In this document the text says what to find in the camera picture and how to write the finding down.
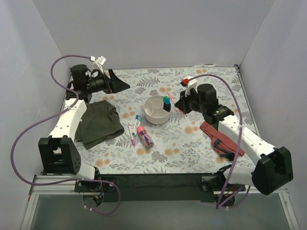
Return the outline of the orange pink pen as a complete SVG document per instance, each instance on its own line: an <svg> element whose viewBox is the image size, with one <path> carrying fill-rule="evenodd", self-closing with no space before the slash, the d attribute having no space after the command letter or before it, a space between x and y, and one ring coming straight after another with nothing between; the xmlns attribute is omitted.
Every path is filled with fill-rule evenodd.
<svg viewBox="0 0 307 230"><path fill-rule="evenodd" d="M168 97L170 98L170 100L173 102L173 104L175 105L175 100L174 100L174 98L172 97L172 95L170 94L170 92L167 92L167 95L168 95ZM180 113L181 113L184 117L187 116L187 115L184 114L183 111L180 110L179 108L177 108L177 110L180 111Z"/></svg>

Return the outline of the blue black highlighter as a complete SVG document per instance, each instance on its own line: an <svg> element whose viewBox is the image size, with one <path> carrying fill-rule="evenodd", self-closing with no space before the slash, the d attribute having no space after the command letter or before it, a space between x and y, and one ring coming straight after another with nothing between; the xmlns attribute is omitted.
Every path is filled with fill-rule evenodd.
<svg viewBox="0 0 307 230"><path fill-rule="evenodd" d="M170 99L166 98L165 102L164 102L164 110L167 111L168 113L171 110L171 103L170 103Z"/></svg>

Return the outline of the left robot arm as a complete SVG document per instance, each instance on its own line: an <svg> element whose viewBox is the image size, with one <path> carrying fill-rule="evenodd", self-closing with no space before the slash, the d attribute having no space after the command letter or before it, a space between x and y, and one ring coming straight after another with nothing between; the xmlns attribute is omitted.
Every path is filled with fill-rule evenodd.
<svg viewBox="0 0 307 230"><path fill-rule="evenodd" d="M79 64L71 67L70 74L64 113L59 116L49 136L39 140L39 152L46 173L86 179L86 187L96 192L102 186L101 178L96 176L98 170L82 162L75 142L81 142L88 150L124 133L115 106L106 100L94 103L90 100L93 93L114 94L130 86L112 69L105 74L99 69L90 71L86 65Z"/></svg>

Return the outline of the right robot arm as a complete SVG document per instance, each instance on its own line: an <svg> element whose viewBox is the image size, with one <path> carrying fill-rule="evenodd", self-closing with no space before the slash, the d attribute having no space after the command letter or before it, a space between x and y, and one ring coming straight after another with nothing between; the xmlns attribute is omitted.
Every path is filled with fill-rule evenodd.
<svg viewBox="0 0 307 230"><path fill-rule="evenodd" d="M220 189L226 191L240 184L253 186L269 195L293 180L291 153L286 147L277 148L243 127L234 112L218 102L211 84L197 85L195 80L189 82L187 79L181 84L185 90L180 93L175 107L185 114L192 111L202 114L202 129L212 131L212 145L221 157L233 162L246 154L254 164L252 167L228 165L221 168L216 180Z"/></svg>

